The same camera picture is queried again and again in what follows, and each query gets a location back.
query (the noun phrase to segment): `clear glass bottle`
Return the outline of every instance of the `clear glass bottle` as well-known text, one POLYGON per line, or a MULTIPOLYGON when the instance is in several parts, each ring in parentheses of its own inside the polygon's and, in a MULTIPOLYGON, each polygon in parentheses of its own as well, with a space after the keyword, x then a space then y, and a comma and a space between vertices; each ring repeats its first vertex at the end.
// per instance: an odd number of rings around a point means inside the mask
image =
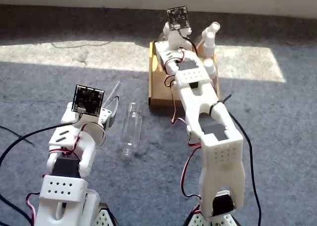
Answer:
POLYGON ((133 153, 138 151, 138 145, 141 136, 141 126, 142 109, 137 103, 131 102, 128 105, 123 126, 123 159, 131 158, 133 153))

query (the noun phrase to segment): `ventilation holes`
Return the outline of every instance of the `ventilation holes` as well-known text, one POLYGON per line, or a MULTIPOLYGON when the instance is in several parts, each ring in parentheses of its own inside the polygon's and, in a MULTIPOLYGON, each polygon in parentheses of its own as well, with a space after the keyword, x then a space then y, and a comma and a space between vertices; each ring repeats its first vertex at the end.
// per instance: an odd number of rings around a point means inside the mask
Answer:
POLYGON ((62 132, 62 133, 60 133, 59 135, 62 136, 62 135, 67 134, 67 133, 69 133, 68 130, 67 130, 67 131, 64 131, 64 132, 62 132))
POLYGON ((56 140, 56 143, 59 143, 59 142, 65 140, 65 139, 66 139, 65 137, 62 137, 62 138, 60 138, 60 139, 57 139, 57 140, 56 140))

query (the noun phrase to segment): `cardboard box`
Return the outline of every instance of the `cardboard box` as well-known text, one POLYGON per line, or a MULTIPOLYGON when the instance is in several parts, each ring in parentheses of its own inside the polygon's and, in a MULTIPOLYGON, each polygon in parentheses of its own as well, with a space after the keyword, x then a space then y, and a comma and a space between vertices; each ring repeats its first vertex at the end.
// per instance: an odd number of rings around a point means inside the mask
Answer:
MULTIPOLYGON (((153 42, 150 42, 149 60, 149 106, 151 108, 172 107, 173 101, 170 89, 164 85, 166 74, 158 62, 157 56, 155 55, 155 47, 153 42)), ((213 61, 217 69, 215 58, 213 58, 213 61)), ((219 98, 220 91, 218 78, 216 78, 215 82, 215 91, 219 98)), ((173 93, 176 106, 181 106, 182 104, 178 93, 176 91, 173 91, 173 93)))

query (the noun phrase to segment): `gray carpet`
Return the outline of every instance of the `gray carpet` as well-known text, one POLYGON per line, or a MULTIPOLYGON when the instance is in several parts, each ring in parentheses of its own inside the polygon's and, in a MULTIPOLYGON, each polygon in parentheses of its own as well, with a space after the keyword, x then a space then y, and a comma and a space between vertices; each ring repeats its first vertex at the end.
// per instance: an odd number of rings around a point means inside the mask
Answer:
MULTIPOLYGON (((111 91, 121 80, 118 117, 98 149, 89 186, 123 226, 182 225, 196 203, 179 189, 190 153, 186 131, 169 124, 170 111, 147 107, 148 43, 161 32, 164 11, 0 6, 0 17, 0 124, 25 134, 58 123, 75 84, 111 91), (120 137, 130 101, 143 106, 145 153, 125 163, 120 137)), ((317 21, 191 12, 193 36, 212 21, 222 26, 216 38, 221 95, 233 95, 226 105, 254 145, 263 225, 314 225, 317 21)), ((34 146, 16 146, 1 168, 0 192, 27 212, 24 199, 41 188, 52 133, 31 137, 34 146)), ((2 152, 15 136, 0 130, 0 139, 2 152)), ((253 226, 258 211, 246 144, 243 161, 244 208, 234 216, 253 226)), ((198 153, 189 166, 187 192, 198 192, 201 165, 198 153)), ((32 203, 37 206, 37 197, 32 203)), ((27 225, 2 202, 0 220, 27 225)))

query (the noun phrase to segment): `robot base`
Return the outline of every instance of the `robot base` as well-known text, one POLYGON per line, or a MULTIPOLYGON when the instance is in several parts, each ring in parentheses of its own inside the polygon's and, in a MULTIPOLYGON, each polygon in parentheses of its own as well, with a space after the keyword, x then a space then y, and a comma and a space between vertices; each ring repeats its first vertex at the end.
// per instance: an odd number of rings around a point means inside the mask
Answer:
POLYGON ((241 226, 230 214, 217 217, 213 222, 204 219, 202 214, 191 212, 183 226, 241 226))
POLYGON ((117 226, 118 222, 108 208, 107 204, 99 204, 99 213, 93 223, 93 226, 117 226))

